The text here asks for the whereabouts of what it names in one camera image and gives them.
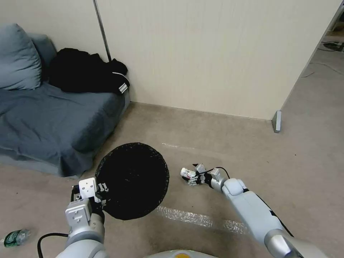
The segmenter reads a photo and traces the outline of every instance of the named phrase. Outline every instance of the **black jacket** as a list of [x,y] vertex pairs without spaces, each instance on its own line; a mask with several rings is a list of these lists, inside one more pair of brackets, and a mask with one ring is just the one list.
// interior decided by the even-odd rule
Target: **black jacket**
[[73,48],[60,50],[49,66],[49,84],[65,92],[113,92],[123,94],[130,86],[125,64],[105,63],[99,54]]

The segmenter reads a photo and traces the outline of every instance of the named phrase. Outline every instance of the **beige wall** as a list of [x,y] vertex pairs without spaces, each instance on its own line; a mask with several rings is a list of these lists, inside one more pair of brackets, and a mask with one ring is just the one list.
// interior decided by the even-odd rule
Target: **beige wall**
[[92,0],[0,0],[0,23],[47,34],[57,50],[79,48],[106,57]]
[[[3,1],[0,22],[46,33],[58,48],[106,56],[92,0]],[[98,0],[98,5],[111,55],[129,68],[134,101],[271,119],[340,2]]]

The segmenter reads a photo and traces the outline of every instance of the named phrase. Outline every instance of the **black round mesh lid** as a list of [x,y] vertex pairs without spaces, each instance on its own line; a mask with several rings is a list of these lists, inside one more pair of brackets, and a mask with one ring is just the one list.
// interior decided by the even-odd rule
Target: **black round mesh lid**
[[153,211],[164,199],[169,182],[164,158],[143,143],[127,143],[112,150],[99,163],[95,176],[106,199],[103,210],[122,220]]

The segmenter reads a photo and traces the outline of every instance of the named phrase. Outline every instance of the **plastic water bottle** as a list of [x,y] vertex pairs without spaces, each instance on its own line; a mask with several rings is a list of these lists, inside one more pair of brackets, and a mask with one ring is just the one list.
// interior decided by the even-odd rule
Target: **plastic water bottle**
[[30,237],[30,234],[30,231],[27,229],[16,230],[1,239],[0,244],[2,247],[23,245]]

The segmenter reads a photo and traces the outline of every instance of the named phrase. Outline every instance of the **gray carpet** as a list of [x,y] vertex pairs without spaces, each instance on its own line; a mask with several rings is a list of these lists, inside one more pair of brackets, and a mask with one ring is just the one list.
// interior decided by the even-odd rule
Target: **gray carpet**
[[[343,55],[319,52],[323,62],[344,72]],[[309,240],[329,257],[344,251],[344,76],[311,64],[283,108],[280,134],[270,121],[131,104],[114,134],[83,178],[94,174],[100,159],[127,142],[157,149],[170,170],[162,205],[238,221],[223,196],[207,186],[189,187],[180,178],[192,163],[223,166],[242,179],[280,216],[293,234]],[[64,210],[77,181],[0,165],[0,233],[32,228],[27,245],[7,249],[3,257],[37,257],[39,236],[68,232]],[[150,214],[132,221],[106,216],[105,245],[111,257],[139,258],[155,252],[188,248],[218,257],[269,257],[249,236],[172,221]],[[65,239],[43,241],[45,258],[63,250]]]

